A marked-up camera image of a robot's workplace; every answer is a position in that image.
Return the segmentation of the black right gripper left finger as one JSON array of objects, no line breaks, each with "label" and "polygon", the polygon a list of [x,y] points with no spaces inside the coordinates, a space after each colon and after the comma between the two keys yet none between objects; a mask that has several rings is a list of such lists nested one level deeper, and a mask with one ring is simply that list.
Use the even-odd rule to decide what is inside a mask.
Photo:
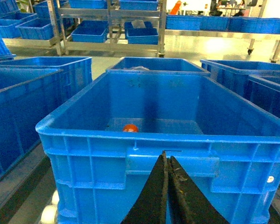
[{"label": "black right gripper left finger", "polygon": [[168,162],[166,153],[159,155],[135,204],[123,224],[164,224],[167,215]]}]

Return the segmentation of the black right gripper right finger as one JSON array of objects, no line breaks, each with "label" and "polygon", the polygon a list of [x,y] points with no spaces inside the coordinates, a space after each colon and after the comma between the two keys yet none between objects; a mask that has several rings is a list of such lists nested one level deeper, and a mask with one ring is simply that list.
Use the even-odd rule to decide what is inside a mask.
[{"label": "black right gripper right finger", "polygon": [[168,206],[173,224],[227,224],[178,160],[168,159]]}]

